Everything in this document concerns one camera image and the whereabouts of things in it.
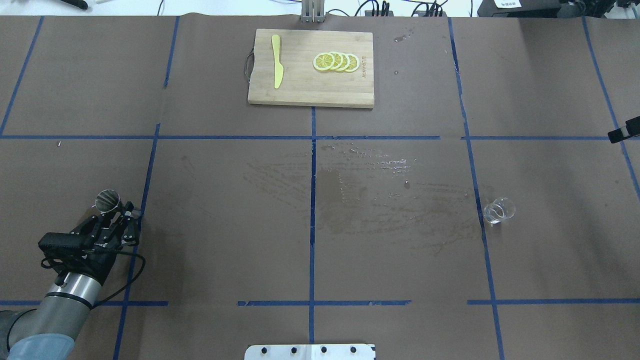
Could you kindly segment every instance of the light blue arm joint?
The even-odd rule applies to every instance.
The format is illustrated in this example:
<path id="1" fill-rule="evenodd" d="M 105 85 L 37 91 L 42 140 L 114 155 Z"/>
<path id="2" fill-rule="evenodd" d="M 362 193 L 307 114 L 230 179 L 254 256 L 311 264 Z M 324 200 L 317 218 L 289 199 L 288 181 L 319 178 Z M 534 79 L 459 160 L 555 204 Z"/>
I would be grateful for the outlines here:
<path id="1" fill-rule="evenodd" d="M 33 335 L 15 343 L 7 360 L 66 360 L 74 345 L 67 335 Z"/>

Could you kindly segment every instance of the metal bracket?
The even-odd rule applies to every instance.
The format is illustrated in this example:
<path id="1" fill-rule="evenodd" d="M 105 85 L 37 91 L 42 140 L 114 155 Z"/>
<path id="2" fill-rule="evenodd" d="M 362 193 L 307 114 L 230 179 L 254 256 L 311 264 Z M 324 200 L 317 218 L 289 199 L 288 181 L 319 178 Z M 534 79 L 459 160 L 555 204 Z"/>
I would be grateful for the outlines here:
<path id="1" fill-rule="evenodd" d="M 302 22 L 324 22 L 324 0 L 302 0 Z"/>
<path id="2" fill-rule="evenodd" d="M 609 131 L 607 135 L 609 135 L 609 141 L 611 143 L 618 143 L 622 140 L 640 135 L 640 116 L 627 120 L 625 126 L 614 131 Z"/>
<path id="3" fill-rule="evenodd" d="M 376 346 L 368 344 L 253 345 L 244 360 L 375 360 Z"/>

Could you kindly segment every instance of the yellow knife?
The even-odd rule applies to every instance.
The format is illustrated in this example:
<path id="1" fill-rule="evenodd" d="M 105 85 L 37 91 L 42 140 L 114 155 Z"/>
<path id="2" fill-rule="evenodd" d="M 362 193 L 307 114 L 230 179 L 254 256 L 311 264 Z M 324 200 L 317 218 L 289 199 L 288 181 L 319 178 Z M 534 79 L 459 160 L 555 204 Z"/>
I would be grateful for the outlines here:
<path id="1" fill-rule="evenodd" d="M 284 75 L 284 67 L 280 63 L 280 35 L 271 36 L 271 45 L 273 46 L 273 63 L 275 64 L 273 87 L 279 88 Z"/>

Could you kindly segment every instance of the metal plate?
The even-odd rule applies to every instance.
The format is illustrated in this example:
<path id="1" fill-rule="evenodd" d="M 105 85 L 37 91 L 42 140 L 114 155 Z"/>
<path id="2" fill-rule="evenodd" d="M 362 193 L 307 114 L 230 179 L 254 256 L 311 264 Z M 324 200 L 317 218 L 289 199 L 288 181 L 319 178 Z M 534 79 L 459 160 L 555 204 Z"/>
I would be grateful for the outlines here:
<path id="1" fill-rule="evenodd" d="M 244 360 L 375 360 L 376 346 L 367 344 L 253 345 Z"/>

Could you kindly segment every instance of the lemon slice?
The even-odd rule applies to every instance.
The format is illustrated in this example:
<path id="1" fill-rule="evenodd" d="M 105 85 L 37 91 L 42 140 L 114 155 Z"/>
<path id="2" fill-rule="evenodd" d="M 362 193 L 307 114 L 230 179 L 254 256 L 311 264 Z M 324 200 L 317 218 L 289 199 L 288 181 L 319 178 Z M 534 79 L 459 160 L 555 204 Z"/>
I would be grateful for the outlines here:
<path id="1" fill-rule="evenodd" d="M 354 54 L 345 54 L 349 58 L 349 65 L 344 69 L 344 72 L 354 72 L 360 67 L 360 58 Z"/>
<path id="2" fill-rule="evenodd" d="M 341 67 L 347 60 L 345 59 L 344 53 L 339 53 L 337 51 L 332 51 L 331 54 L 334 56 L 335 60 L 333 61 L 333 66 L 331 70 L 335 70 Z"/>
<path id="3" fill-rule="evenodd" d="M 345 62 L 342 64 L 342 66 L 341 66 L 341 67 L 339 67 L 339 68 L 335 69 L 336 71 L 345 71 L 345 70 L 349 67 L 349 65 L 351 64 L 351 57 L 350 57 L 350 56 L 347 56 L 347 54 L 344 54 L 344 53 L 341 53 L 341 55 L 342 55 L 342 57 L 343 57 L 345 60 L 347 60 L 347 61 L 345 61 Z"/>
<path id="4" fill-rule="evenodd" d="M 327 71 L 331 69 L 334 62 L 335 57 L 332 53 L 319 53 L 314 58 L 314 68 L 318 71 Z"/>

